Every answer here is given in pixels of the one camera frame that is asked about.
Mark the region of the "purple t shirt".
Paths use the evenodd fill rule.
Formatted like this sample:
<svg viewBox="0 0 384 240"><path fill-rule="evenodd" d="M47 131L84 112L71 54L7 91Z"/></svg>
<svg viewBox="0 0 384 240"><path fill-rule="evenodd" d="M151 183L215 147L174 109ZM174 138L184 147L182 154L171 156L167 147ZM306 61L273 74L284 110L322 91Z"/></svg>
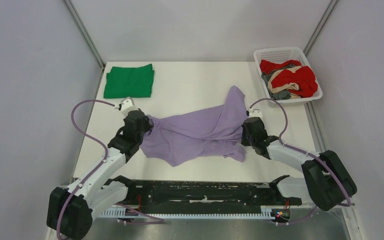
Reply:
<svg viewBox="0 0 384 240"><path fill-rule="evenodd" d="M246 111L244 93L232 86L222 105L165 118L150 116L153 128L144 135L140 148L146 157L173 167L211 156L244 162L241 137Z"/></svg>

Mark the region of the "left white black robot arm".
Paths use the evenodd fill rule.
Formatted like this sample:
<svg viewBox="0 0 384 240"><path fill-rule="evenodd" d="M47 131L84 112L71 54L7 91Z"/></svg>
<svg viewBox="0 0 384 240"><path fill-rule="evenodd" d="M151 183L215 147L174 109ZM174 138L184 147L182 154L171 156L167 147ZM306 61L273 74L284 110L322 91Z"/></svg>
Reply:
<svg viewBox="0 0 384 240"><path fill-rule="evenodd" d="M139 150L144 134L153 126L140 109L125 113L124 126L104 149L103 156L69 186L56 187L50 194L46 224L59 240L81 240L93 221L117 202L133 203L137 190L116 181L104 184Z"/></svg>

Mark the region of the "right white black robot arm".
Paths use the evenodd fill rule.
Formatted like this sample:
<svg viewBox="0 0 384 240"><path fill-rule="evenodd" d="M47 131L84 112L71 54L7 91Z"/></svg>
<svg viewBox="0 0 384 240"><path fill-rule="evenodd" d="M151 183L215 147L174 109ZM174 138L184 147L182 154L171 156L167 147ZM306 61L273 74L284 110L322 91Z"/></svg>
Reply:
<svg viewBox="0 0 384 240"><path fill-rule="evenodd" d="M279 179L278 184L268 191L273 203L282 204L289 198L288 190L298 187L304 189L304 195L323 211L352 205L351 197L357 193L357 185L334 151L311 152L286 143L278 136L268 135L259 117L250 117L243 122L241 143L251 146L256 154L303 174L303 178L286 176Z"/></svg>

